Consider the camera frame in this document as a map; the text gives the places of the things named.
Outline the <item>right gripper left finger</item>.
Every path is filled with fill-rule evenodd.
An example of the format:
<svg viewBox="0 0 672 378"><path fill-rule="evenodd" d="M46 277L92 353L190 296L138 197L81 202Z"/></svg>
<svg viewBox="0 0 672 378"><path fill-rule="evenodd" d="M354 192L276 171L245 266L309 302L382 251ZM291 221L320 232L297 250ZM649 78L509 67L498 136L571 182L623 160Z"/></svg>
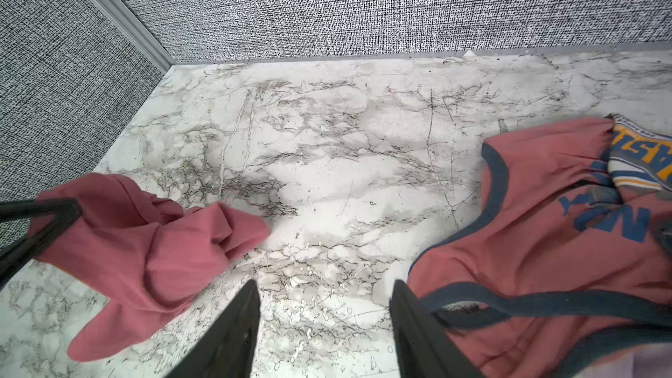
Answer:
<svg viewBox="0 0 672 378"><path fill-rule="evenodd" d="M249 378L257 347L261 300L252 279L227 305L168 378Z"/></svg>

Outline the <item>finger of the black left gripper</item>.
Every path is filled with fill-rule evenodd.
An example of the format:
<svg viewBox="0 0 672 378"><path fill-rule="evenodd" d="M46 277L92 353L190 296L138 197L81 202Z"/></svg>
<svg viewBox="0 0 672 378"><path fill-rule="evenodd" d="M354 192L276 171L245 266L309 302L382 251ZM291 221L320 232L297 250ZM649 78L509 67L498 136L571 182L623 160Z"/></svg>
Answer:
<svg viewBox="0 0 672 378"><path fill-rule="evenodd" d="M42 199L1 203L1 223L47 218L45 226L26 233L1 250L1 288L34 257L41 255L82 216L76 199Z"/></svg>

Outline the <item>dark pink cloth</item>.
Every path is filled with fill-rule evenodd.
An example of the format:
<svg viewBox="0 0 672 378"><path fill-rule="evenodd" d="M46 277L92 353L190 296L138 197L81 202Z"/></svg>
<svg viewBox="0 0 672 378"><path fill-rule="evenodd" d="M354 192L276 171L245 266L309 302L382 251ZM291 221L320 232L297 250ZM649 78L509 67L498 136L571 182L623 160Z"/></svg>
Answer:
<svg viewBox="0 0 672 378"><path fill-rule="evenodd" d="M185 209L119 174L90 173L38 198L75 199L82 210L38 260L110 300L71 341L75 362L148 340L271 233L260 216L220 202Z"/></svg>

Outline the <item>red shirt navy trim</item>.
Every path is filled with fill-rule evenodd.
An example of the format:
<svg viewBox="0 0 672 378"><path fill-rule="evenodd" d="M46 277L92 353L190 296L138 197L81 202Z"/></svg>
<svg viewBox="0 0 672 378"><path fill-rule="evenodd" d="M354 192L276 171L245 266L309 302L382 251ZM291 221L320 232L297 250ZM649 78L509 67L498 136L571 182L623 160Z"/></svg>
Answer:
<svg viewBox="0 0 672 378"><path fill-rule="evenodd" d="M409 288L487 377L572 377L671 340L671 192L617 187L609 117L493 136L481 215Z"/></svg>

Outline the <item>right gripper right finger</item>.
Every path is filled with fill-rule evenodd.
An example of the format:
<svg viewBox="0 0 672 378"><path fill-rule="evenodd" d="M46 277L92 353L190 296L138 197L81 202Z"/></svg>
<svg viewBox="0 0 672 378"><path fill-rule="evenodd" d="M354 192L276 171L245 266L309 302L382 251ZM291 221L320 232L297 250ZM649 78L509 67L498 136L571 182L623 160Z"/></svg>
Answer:
<svg viewBox="0 0 672 378"><path fill-rule="evenodd" d="M408 285L397 279L390 299L395 351L402 377L481 377L481 371L446 336Z"/></svg>

